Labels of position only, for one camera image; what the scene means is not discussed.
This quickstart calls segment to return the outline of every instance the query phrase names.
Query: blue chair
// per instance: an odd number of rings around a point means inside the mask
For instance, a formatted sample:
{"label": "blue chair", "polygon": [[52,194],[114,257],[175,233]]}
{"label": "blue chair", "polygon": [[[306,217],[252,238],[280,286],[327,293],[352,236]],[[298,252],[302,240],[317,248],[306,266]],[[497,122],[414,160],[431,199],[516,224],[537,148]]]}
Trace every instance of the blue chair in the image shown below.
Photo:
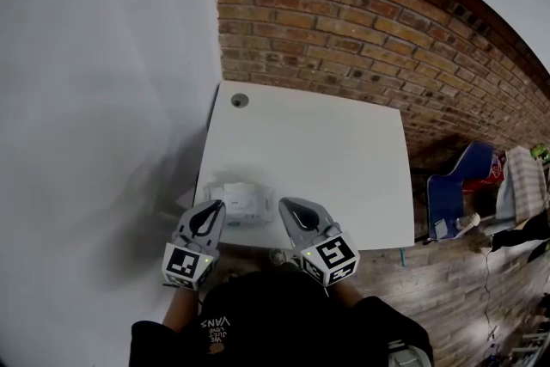
{"label": "blue chair", "polygon": [[[462,182],[466,179],[486,179],[491,173],[493,147],[472,142],[462,153],[453,170],[443,176],[434,174],[426,182],[430,238],[452,239],[458,234],[455,220],[464,216]],[[436,236],[436,223],[444,219],[447,235]]]}

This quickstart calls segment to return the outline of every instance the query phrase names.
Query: shoe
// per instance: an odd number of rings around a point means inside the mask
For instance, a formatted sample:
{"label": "shoe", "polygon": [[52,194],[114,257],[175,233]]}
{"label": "shoe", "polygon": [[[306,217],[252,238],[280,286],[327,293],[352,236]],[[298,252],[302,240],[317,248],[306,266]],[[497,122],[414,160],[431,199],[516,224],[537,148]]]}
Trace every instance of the shoe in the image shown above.
{"label": "shoe", "polygon": [[275,267],[279,267],[289,261],[289,259],[283,249],[274,248],[269,250],[269,261]]}

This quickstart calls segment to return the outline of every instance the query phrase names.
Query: wooden floor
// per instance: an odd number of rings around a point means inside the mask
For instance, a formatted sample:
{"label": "wooden floor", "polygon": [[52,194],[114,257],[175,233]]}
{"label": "wooden floor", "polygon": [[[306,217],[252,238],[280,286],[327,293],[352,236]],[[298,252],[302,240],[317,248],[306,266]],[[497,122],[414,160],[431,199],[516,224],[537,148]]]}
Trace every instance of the wooden floor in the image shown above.
{"label": "wooden floor", "polygon": [[[503,248],[488,255],[491,298],[487,312],[492,327],[498,325],[496,339],[489,342],[484,316],[488,298],[484,289],[486,257],[479,250],[479,235],[403,248],[404,266],[399,249],[362,251],[360,267],[351,280],[366,297],[380,297],[424,326],[434,348],[436,367],[474,367],[484,355],[495,351],[490,349],[492,342],[507,346],[507,340],[540,300],[550,275],[550,256],[527,264],[531,250],[539,243]],[[251,272],[257,267],[245,249],[225,249],[223,255],[220,274],[229,270]]]}

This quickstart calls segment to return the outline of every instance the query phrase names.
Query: black shirt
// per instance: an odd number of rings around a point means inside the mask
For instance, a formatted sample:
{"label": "black shirt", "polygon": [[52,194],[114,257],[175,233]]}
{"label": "black shirt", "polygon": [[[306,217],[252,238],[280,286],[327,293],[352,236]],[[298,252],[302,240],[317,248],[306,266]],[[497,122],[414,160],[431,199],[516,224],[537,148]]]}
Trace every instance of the black shirt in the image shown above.
{"label": "black shirt", "polygon": [[134,324],[130,366],[231,359],[269,364],[348,359],[387,366],[388,342],[396,339],[390,333],[403,328],[395,322],[401,319],[417,327],[413,331],[431,355],[424,329],[378,298],[348,309],[303,272],[254,272],[210,291],[200,316],[179,334],[150,321]]}

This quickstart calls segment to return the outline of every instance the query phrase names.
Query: white table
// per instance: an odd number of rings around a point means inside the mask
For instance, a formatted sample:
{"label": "white table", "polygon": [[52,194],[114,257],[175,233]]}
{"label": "white table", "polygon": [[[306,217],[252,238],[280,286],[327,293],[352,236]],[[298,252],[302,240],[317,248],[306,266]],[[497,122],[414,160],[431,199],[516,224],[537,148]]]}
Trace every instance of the white table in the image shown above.
{"label": "white table", "polygon": [[[231,97],[249,103],[235,107]],[[414,244],[413,193],[399,111],[361,101],[224,81],[206,139],[195,204],[212,182],[251,182],[324,205],[357,249]],[[279,214],[266,227],[226,226],[222,242],[291,248]]]}

